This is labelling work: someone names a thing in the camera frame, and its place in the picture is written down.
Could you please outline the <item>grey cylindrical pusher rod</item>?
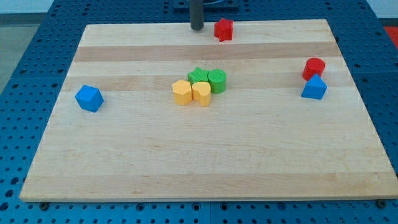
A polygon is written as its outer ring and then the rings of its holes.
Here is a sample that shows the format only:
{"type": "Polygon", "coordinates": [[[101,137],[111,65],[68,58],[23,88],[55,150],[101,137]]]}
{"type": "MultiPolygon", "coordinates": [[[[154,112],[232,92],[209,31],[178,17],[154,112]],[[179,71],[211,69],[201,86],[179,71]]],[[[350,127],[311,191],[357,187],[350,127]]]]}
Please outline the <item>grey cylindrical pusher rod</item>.
{"type": "Polygon", "coordinates": [[[190,0],[190,27],[202,30],[204,27],[204,0],[190,0]]]}

